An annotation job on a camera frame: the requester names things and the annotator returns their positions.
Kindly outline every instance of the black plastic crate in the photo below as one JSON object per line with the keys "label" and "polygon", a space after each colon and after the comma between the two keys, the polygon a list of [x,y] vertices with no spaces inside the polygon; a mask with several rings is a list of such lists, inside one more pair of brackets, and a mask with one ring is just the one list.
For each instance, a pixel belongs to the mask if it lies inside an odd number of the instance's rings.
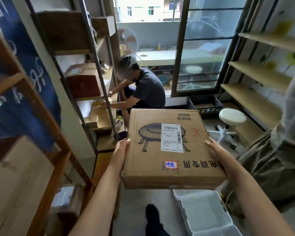
{"label": "black plastic crate", "polygon": [[187,109],[197,109],[202,119],[218,118],[223,104],[214,95],[190,96],[187,101]]}

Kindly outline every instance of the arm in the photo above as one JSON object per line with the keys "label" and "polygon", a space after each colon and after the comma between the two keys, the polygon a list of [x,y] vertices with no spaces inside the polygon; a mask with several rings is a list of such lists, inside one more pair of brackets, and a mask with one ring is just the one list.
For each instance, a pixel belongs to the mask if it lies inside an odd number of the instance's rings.
{"label": "arm", "polygon": [[126,146],[130,139],[116,144],[110,163],[96,187],[82,215],[71,230],[69,236],[107,236],[113,217],[120,173],[125,161]]}
{"label": "arm", "polygon": [[112,95],[114,95],[115,93],[118,93],[119,91],[123,90],[125,87],[129,86],[130,84],[133,84],[134,82],[130,81],[130,80],[125,80],[123,82],[121,82],[120,84],[118,84],[116,87],[114,87],[110,92],[108,97],[111,97]]}
{"label": "arm", "polygon": [[121,110],[126,110],[126,109],[132,107],[133,105],[135,105],[139,101],[140,101],[140,99],[135,98],[134,96],[130,96],[130,98],[127,101],[120,102],[120,103],[112,103],[112,104],[110,104],[110,107],[111,108],[118,108]]}
{"label": "arm", "polygon": [[279,211],[248,171],[213,139],[205,143],[215,152],[216,158],[223,165],[227,179],[236,193],[252,235],[295,236]]}

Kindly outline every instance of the building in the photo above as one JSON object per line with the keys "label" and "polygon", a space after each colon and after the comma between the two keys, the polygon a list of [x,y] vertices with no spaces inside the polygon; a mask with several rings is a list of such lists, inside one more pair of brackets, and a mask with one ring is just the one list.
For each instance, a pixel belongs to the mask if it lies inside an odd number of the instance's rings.
{"label": "building", "polygon": [[119,23],[179,21],[181,0],[114,0]]}

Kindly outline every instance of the red box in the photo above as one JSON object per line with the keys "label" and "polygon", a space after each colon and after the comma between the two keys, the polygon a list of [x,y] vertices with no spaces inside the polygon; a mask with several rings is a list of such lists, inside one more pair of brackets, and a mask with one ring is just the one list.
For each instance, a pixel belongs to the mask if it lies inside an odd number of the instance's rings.
{"label": "red box", "polygon": [[65,72],[65,77],[74,98],[103,95],[95,63],[71,65]]}

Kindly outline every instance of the white plastic basket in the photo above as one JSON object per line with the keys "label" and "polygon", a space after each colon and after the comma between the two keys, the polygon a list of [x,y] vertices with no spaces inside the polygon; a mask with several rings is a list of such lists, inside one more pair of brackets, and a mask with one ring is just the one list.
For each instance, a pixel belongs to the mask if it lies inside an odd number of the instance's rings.
{"label": "white plastic basket", "polygon": [[242,236],[235,225],[195,233],[194,236]]}
{"label": "white plastic basket", "polygon": [[182,197],[180,208],[189,235],[233,225],[217,191],[187,194]]}
{"label": "white plastic basket", "polygon": [[176,200],[182,200],[186,195],[198,193],[204,190],[173,190],[173,194]]}

